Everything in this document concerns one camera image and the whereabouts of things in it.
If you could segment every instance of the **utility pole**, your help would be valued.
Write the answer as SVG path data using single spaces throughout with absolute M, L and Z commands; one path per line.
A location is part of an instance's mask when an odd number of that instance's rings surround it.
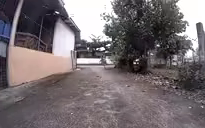
M 199 46 L 199 64 L 202 66 L 201 74 L 205 76 L 205 33 L 202 23 L 197 23 L 198 46 Z

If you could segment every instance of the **house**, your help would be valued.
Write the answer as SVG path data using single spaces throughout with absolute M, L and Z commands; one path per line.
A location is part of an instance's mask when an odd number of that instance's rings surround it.
M 80 29 L 63 1 L 6 1 L 0 0 L 0 88 L 72 71 Z

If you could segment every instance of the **bush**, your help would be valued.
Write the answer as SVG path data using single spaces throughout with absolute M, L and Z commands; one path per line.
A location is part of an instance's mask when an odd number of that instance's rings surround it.
M 205 76 L 200 74 L 201 65 L 184 65 L 179 68 L 179 86 L 187 90 L 200 89 L 205 84 Z

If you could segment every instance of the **overcast sky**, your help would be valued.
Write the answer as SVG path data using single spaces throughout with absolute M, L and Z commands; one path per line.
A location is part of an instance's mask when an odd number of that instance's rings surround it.
M 64 0 L 65 8 L 81 29 L 82 39 L 90 40 L 89 36 L 103 34 L 104 21 L 100 14 L 111 11 L 111 0 Z M 180 0 L 179 7 L 189 22 L 186 34 L 196 39 L 196 23 L 202 22 L 205 29 L 205 0 Z

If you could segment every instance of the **gravel ground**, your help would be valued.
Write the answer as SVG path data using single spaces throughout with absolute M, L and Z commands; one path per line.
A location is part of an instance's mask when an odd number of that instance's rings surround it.
M 205 106 L 115 69 L 85 67 L 30 89 L 0 110 L 2 128 L 205 128 Z

